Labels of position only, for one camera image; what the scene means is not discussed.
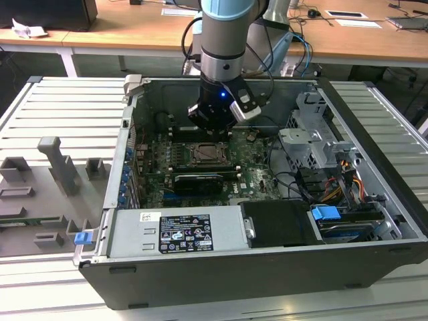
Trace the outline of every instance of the wooden desk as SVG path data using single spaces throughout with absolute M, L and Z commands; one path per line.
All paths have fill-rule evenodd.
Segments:
M 385 20 L 386 17 L 405 16 L 403 12 L 388 7 L 387 0 L 306 0 L 308 6 L 316 6 L 325 18 L 330 17 L 325 10 L 357 11 L 364 13 L 366 20 Z M 401 2 L 403 10 L 414 16 L 412 10 L 428 11 L 422 3 Z M 289 17 L 307 16 L 308 8 L 290 10 Z M 334 27 L 322 19 L 309 20 L 303 26 L 306 40 L 314 48 L 313 62 L 330 64 L 362 64 L 372 66 L 424 66 L 428 67 L 428 33 L 423 31 L 397 31 L 388 21 L 377 22 L 382 29 L 343 27 L 335 20 L 329 20 Z M 292 27 L 300 33 L 300 26 L 292 22 Z M 302 45 L 293 43 L 289 56 L 302 55 Z
M 110 2 L 96 0 L 98 18 L 89 32 L 49 31 L 41 39 L 20 39 L 12 31 L 0 29 L 0 45 L 9 51 L 47 52 L 60 54 L 67 74 L 78 76 L 74 54 L 120 56 L 181 57 L 180 41 L 190 17 L 162 16 L 164 7 L 157 3 L 129 5 L 128 0 Z M 315 5 L 324 17 L 324 10 L 363 12 L 369 20 L 385 20 L 388 16 L 404 16 L 388 7 L 387 0 L 306 0 Z M 402 2 L 410 15 L 412 10 L 427 11 L 422 3 Z M 307 17 L 308 9 L 290 10 L 289 16 Z M 314 48 L 313 62 L 326 64 L 358 64 L 370 66 L 399 66 L 428 68 L 428 34 L 422 31 L 397 31 L 388 21 L 378 22 L 382 29 L 342 27 L 330 20 L 334 27 L 321 19 L 307 21 L 306 39 Z M 296 32 L 300 27 L 292 22 Z M 191 33 L 187 37 L 190 44 Z M 302 44 L 293 43 L 288 61 L 298 60 L 304 53 Z
M 161 15 L 165 7 L 161 3 L 97 0 L 96 4 L 98 16 L 90 32 L 69 32 L 64 46 L 177 51 L 181 50 L 183 30 L 192 20 Z

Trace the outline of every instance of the blue plastic latch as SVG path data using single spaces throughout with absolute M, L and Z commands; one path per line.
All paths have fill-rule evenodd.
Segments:
M 340 219 L 340 213 L 335 206 L 317 206 L 312 210 L 315 220 Z
M 79 232 L 74 237 L 75 245 L 89 245 L 92 244 L 93 232 Z

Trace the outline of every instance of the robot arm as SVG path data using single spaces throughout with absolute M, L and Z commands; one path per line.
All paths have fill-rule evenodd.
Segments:
M 208 132 L 222 133 L 257 116 L 266 99 L 255 96 L 241 76 L 249 26 L 268 0 L 201 0 L 201 88 L 189 118 Z

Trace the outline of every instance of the blue cable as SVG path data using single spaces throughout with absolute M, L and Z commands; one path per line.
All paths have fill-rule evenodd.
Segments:
M 305 74 L 305 72 L 306 72 L 306 70 L 307 70 L 307 69 L 308 69 L 308 67 L 309 67 L 310 51 L 309 51 L 308 43 L 307 43 L 305 40 L 303 40 L 300 36 L 296 35 L 295 33 L 293 33 L 293 35 L 294 35 L 294 37 L 296 37 L 297 39 L 299 39 L 299 40 L 303 43 L 303 45 L 305 46 L 306 52 L 308 53 L 308 56 L 307 56 L 307 58 L 306 58 L 306 65 L 305 65 L 305 69 L 304 69 L 304 70 L 303 70 L 303 72 L 302 72 L 302 77 L 303 77 L 303 76 L 304 76 L 304 74 Z

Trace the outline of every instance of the white table leg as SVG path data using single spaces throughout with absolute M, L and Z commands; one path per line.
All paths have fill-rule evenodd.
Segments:
M 118 56 L 118 58 L 119 58 L 120 71 L 125 72 L 126 70 L 128 70 L 128 68 L 126 67 L 126 63 L 125 63 L 125 57 L 124 56 Z
M 57 50 L 58 54 L 61 55 L 62 62 L 67 72 L 68 77 L 80 77 L 80 70 L 76 62 L 74 61 L 73 50 L 71 48 L 61 48 Z

